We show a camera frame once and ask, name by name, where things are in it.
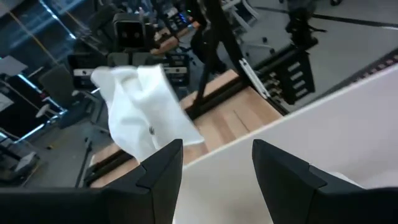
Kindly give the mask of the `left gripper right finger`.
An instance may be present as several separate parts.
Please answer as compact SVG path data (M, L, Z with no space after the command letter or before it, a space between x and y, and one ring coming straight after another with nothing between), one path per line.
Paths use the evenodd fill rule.
M397 223L395 187L364 189L261 139L252 162L274 223Z

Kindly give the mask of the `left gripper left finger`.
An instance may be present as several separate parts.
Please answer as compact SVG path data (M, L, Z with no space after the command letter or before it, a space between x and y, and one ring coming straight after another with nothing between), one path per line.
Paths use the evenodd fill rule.
M172 223L182 165L174 139L101 188L2 188L1 223Z

